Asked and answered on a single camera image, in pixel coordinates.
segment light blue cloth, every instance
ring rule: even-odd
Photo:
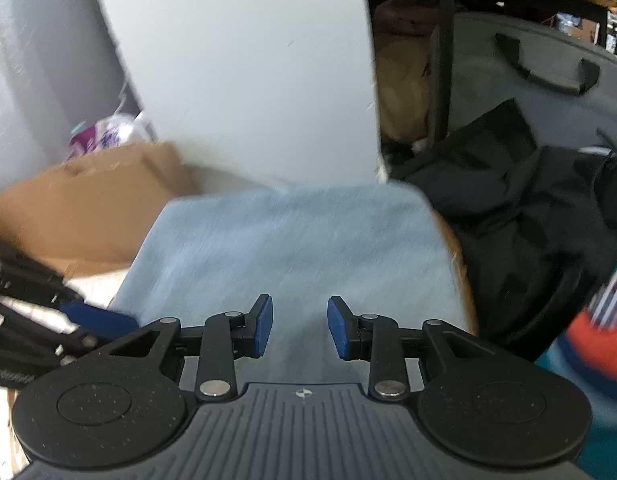
[[[256,190],[169,203],[153,225],[112,307],[142,324],[175,316],[203,324],[247,312],[271,294],[266,354],[236,363],[240,384],[359,382],[369,365],[338,359],[327,301],[354,314],[421,328],[439,318],[468,328],[451,256],[423,195],[403,184]],[[412,389],[421,387],[409,363]],[[191,389],[187,363],[180,386]]]

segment cardboard box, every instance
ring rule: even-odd
[[[166,203],[196,193],[173,144],[128,144],[1,191],[0,238],[68,278],[122,269]]]
[[[595,43],[595,31],[597,23],[582,19],[579,27],[569,27],[569,36],[579,38],[587,43]]]

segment black fabric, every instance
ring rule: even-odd
[[[480,336],[529,360],[617,266],[617,160],[537,148],[512,100],[392,177],[420,188],[458,237]]]

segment white panel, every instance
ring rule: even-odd
[[[366,0],[100,0],[157,135],[266,184],[372,180]]]
[[[123,79],[96,0],[0,0],[0,190],[65,160]]]

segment black strap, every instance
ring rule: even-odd
[[[591,88],[597,85],[600,79],[600,67],[588,59],[582,58],[580,61],[580,74],[582,81],[556,81],[548,77],[541,76],[526,68],[521,63],[521,42],[517,38],[512,38],[506,34],[497,33],[495,43],[506,59],[506,62],[523,78],[530,83],[548,88],[560,94],[582,96]]]
[[[431,113],[432,128],[429,131],[429,147],[446,137],[449,129],[449,109],[451,108],[451,78],[453,76],[453,16],[455,0],[438,0],[440,6],[439,66],[434,76],[437,84],[437,106]]]

